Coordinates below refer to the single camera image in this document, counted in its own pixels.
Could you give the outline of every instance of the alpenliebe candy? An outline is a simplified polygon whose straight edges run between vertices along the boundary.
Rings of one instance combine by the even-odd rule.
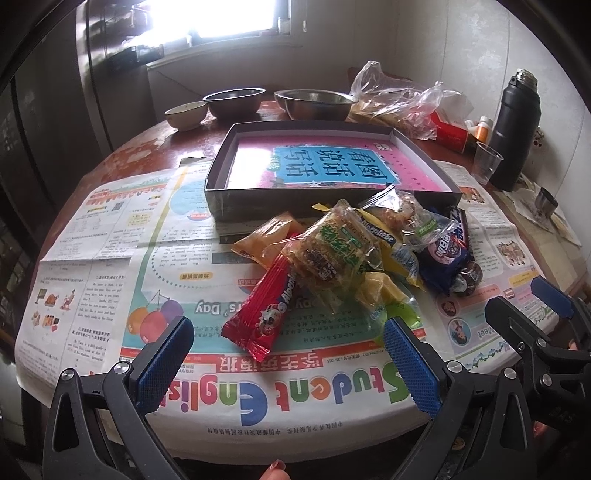
[[[278,255],[242,308],[223,325],[221,335],[262,362],[279,335],[295,287],[293,267]]]

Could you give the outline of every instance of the pink book cover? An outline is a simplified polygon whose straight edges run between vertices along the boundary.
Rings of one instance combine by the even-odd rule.
[[[393,183],[405,190],[443,190],[390,142],[330,136],[241,139],[226,188],[380,188]]]

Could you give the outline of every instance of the metal cup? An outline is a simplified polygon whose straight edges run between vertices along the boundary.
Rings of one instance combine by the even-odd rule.
[[[538,214],[550,218],[556,210],[558,202],[548,190],[542,187],[535,198],[534,206],[538,210]]]

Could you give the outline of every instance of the clear plastic cup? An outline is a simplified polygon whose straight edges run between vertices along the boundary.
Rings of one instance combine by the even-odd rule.
[[[503,157],[497,151],[482,142],[476,142],[476,155],[472,166],[472,176],[482,185],[486,185]]]

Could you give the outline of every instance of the metal bowl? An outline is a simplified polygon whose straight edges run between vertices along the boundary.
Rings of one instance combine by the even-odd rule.
[[[254,115],[261,107],[264,88],[240,88],[211,93],[203,100],[209,104],[209,111],[220,120],[234,120]]]
[[[292,120],[345,120],[357,103],[351,95],[328,90],[285,90],[277,96]]]
[[[285,92],[289,92],[289,90],[277,90],[275,93],[273,93],[273,96],[275,97],[275,101],[277,103],[277,105],[279,105],[279,108],[281,110],[283,110],[284,112],[287,112],[287,107],[285,106],[285,100],[283,98],[281,98],[279,95]]]

